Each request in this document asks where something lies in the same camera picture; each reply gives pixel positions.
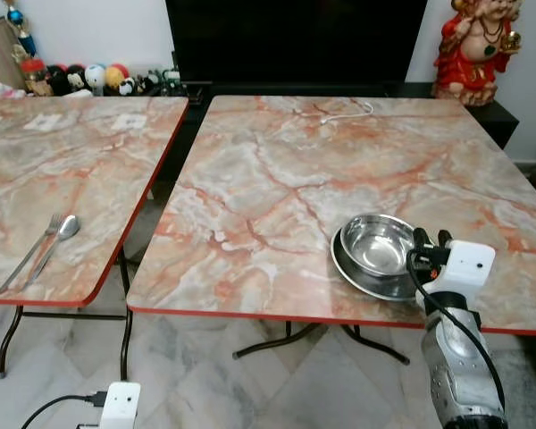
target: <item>tiled floor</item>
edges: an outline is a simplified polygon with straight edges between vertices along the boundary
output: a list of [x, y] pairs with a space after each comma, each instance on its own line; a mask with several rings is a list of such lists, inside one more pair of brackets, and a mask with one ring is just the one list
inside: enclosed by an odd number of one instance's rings
[[[146, 244], [158, 217], [151, 203], [127, 254]], [[124, 308], [113, 269], [89, 311]], [[13, 309], [0, 307], [0, 341]], [[232, 351], [283, 335], [283, 323], [136, 315], [130, 378], [142, 384], [136, 428], [435, 429], [420, 351], [422, 332], [363, 328], [411, 358], [410, 366], [363, 347], [336, 327], [279, 349], [233, 360]], [[0, 380], [0, 429], [17, 428], [63, 394], [104, 390], [119, 378], [123, 322], [22, 319]], [[507, 394], [512, 428], [536, 428], [536, 341], [488, 335]], [[66, 401], [31, 428], [97, 423], [100, 408]]]

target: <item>robotic arm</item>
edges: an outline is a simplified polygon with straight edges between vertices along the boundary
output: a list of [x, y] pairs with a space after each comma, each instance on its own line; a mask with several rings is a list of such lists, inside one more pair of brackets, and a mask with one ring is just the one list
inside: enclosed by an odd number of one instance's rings
[[414, 238], [407, 270], [427, 315], [422, 349], [439, 420], [444, 429], [507, 429], [504, 392], [480, 332], [481, 320], [468, 309], [489, 276], [494, 249], [452, 240], [448, 231], [440, 231], [438, 246], [421, 228]]

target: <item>red figurine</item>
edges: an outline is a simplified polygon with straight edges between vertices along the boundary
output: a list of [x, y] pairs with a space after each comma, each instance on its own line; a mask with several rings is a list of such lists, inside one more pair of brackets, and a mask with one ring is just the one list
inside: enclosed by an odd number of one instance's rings
[[442, 29], [433, 94], [464, 105], [486, 105], [497, 92], [494, 72], [504, 72], [520, 49], [511, 30], [523, 0], [453, 0], [458, 14]]

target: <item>spoon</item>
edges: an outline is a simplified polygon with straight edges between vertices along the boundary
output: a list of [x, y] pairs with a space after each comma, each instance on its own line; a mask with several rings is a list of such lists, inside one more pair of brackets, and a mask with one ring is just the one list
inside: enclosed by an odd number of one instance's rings
[[60, 241], [65, 241], [67, 239], [70, 239], [75, 234], [77, 234], [79, 230], [80, 230], [80, 219], [78, 219], [78, 216], [70, 214], [63, 220], [62, 225], [60, 226], [60, 229], [55, 234], [54, 243], [47, 250], [46, 254], [42, 257], [42, 259], [39, 261], [39, 264], [34, 269], [34, 272], [30, 276], [30, 278], [24, 283], [24, 286], [21, 288], [22, 290], [26, 289], [29, 285], [31, 285], [37, 279], [39, 274], [44, 269], [44, 266], [46, 266], [46, 263], [49, 260], [50, 256], [54, 253], [54, 250], [57, 247], [57, 245], [60, 243]]

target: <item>white wall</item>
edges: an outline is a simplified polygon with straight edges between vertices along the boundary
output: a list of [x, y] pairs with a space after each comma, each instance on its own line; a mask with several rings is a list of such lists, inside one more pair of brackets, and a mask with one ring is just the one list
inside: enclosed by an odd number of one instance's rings
[[[118, 63], [133, 72], [172, 65], [172, 35], [164, 0], [18, 0], [47, 63]], [[0, 1], [0, 14], [4, 5]], [[429, 0], [407, 81], [433, 81], [440, 28], [450, 0]], [[536, 0], [522, 8], [515, 29], [523, 49], [498, 76], [497, 100], [520, 120], [507, 146], [514, 159], [536, 159]]]
[[[506, 147], [515, 160], [536, 159], [536, 0], [526, 1], [513, 28], [522, 35], [520, 54], [510, 59], [505, 74], [498, 73], [496, 99], [519, 121]], [[432, 66], [438, 53], [440, 28], [454, 16], [450, 0], [429, 0], [407, 72], [407, 81], [435, 79]]]

